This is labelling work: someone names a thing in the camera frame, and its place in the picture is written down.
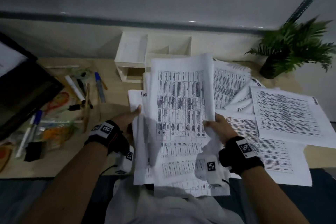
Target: potted plant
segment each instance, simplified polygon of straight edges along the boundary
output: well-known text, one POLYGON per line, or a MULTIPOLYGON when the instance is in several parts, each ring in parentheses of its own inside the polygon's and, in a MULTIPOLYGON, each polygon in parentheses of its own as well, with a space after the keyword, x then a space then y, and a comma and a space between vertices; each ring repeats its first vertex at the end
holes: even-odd
POLYGON ((322 43, 321 37, 331 21, 316 22, 313 18, 305 23, 288 22, 277 31, 267 31, 257 48, 248 52, 267 56, 260 69, 266 79, 273 79, 283 72, 295 70, 304 63, 321 63, 325 71, 336 53, 334 43, 322 43))

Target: black plant pot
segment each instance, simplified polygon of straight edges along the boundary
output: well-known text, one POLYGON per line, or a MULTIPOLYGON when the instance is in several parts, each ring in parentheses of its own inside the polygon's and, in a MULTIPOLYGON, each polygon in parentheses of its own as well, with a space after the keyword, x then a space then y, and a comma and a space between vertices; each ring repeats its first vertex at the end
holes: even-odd
POLYGON ((274 72, 274 64, 276 63, 277 61, 273 57, 268 57, 259 71, 260 75, 266 79, 273 79, 278 76, 280 73, 274 72))

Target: cable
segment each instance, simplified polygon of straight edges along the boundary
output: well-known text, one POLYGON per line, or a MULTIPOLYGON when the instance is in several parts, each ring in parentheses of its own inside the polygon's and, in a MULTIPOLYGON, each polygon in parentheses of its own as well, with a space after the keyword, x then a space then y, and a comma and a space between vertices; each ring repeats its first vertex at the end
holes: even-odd
POLYGON ((109 170, 109 169, 111 169, 111 168, 113 168, 113 167, 117 167, 117 166, 118 166, 118 165, 113 165, 113 166, 110 166, 110 167, 106 168, 104 171, 102 171, 102 173, 101 173, 99 176, 102 176, 103 173, 105 173, 107 170, 109 170))
POLYGON ((230 188, 233 189, 234 193, 235 193, 236 196, 238 197, 239 206, 240 206, 241 211, 242 211, 242 213, 243 213, 243 215, 244 215, 244 220, 243 220, 243 221, 244 221, 244 223, 246 223, 246 215, 245 215, 245 212, 244 212, 243 203, 242 203, 242 199, 241 199, 241 197, 240 197, 240 194, 236 191, 236 189, 233 187, 233 185, 232 185, 231 183, 229 183, 228 181, 226 181, 226 180, 224 180, 224 179, 222 179, 222 181, 225 182, 225 183, 227 183, 227 184, 230 186, 230 188))

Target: hand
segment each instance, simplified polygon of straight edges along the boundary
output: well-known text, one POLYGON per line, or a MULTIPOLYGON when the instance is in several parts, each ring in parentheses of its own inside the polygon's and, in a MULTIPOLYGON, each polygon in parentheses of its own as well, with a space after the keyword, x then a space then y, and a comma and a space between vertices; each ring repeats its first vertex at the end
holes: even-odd
POLYGON ((204 127, 212 128, 222 144, 225 145, 231 138, 238 136, 237 132, 231 127, 227 120, 220 114, 215 114, 216 121, 203 121, 204 127))
POLYGON ((136 116, 138 116, 141 113, 141 105, 138 106, 138 108, 134 112, 125 112, 122 114, 119 114, 115 117, 113 117, 111 120, 118 125, 120 130, 122 132, 126 132, 127 127, 136 116))

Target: desk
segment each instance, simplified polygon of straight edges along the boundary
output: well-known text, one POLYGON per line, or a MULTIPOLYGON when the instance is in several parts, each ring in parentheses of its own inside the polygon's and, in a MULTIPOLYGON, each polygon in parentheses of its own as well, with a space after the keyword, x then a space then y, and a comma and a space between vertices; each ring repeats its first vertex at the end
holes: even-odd
MULTIPOLYGON (((93 87, 91 88, 90 99, 94 105, 94 109, 90 112, 89 129, 99 122, 99 109, 102 120, 107 120, 119 113, 126 112, 129 110, 128 90, 142 89, 142 84, 122 82, 112 59, 41 58, 39 59, 39 63, 44 66, 80 65, 82 68, 91 67, 92 70, 99 72, 108 87, 108 90, 105 91, 107 103, 100 105, 100 107, 97 105, 98 94, 94 79, 92 78, 93 87)), ((282 90, 302 93, 302 88, 295 81, 292 73, 281 74, 273 80, 267 80, 258 74, 259 67, 255 63, 240 62, 240 64, 250 67, 252 69, 252 76, 268 88, 280 87, 282 90)), ((65 112, 62 114, 62 119, 66 119, 68 115, 75 115, 73 112, 69 113, 65 112)), ((23 157, 15 159, 15 154, 12 154, 5 169, 0 173, 0 179, 54 177, 82 148, 87 139, 87 134, 88 132, 83 134, 77 131, 65 143, 63 149, 48 152, 44 159, 33 162, 24 162, 23 157)), ((309 145, 305 148, 304 153, 310 168, 336 167, 336 149, 309 145)), ((114 158, 110 155, 102 170, 113 164, 114 158)))

